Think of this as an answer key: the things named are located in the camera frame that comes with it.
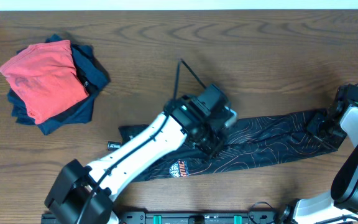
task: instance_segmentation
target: pile of clothes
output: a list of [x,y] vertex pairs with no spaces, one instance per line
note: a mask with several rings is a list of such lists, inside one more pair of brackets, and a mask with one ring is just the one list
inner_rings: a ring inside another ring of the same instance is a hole
[[94,100],[109,83],[94,61],[90,46],[56,34],[18,51],[0,68],[11,86],[7,98],[16,122],[37,125],[44,135],[64,124],[90,122]]

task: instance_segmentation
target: printed logo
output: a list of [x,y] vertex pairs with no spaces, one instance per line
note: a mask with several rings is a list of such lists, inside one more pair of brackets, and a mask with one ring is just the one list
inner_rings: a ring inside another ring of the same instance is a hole
[[187,177],[189,176],[189,170],[187,168],[186,161],[178,160],[176,163],[172,164],[169,168],[169,174],[172,177]]
[[115,150],[117,150],[119,148],[121,148],[121,143],[119,143],[119,142],[109,141],[107,143],[107,150],[109,150],[109,151],[115,151]]

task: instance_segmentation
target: wood grain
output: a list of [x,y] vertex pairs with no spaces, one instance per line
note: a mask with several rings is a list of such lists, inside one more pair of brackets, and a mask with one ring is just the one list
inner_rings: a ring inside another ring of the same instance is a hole
[[[117,127],[151,122],[170,98],[177,59],[221,87],[240,118],[327,107],[358,82],[358,11],[0,12],[0,66],[16,50],[57,33],[90,44],[112,82],[93,121],[49,136],[11,117],[0,74],[0,223],[39,223],[58,171],[103,156]],[[187,71],[180,93],[200,93]],[[352,151],[272,167],[131,184],[117,202],[159,210],[278,207],[330,189]]]

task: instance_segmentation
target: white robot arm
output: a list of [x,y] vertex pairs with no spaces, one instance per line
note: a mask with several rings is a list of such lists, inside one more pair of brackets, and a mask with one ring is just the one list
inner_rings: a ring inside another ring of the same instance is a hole
[[[292,216],[296,223],[343,223],[346,217],[358,218],[358,87],[341,86],[327,117],[325,122],[331,120],[334,126],[339,125],[355,150],[336,176],[331,192],[297,201]],[[333,126],[325,128],[331,129],[331,133],[338,132]]]
[[[135,147],[153,135],[158,128],[161,127],[166,117],[167,116],[163,113],[158,115],[155,121],[136,138],[112,152],[110,155],[89,163],[88,167],[92,168],[89,175],[94,180],[99,180],[112,164],[115,164],[119,159],[128,155]],[[106,176],[101,182],[100,187],[102,189],[109,188],[111,190],[109,198],[114,202],[122,190],[124,190],[136,176],[157,159],[178,149],[185,142],[186,137],[187,134],[182,132],[182,126],[169,116],[165,126],[161,129],[160,133],[156,135],[155,140],[150,141],[118,164],[117,167],[111,171],[111,174]],[[118,224],[118,222],[119,220],[116,214],[111,212],[108,224]]]

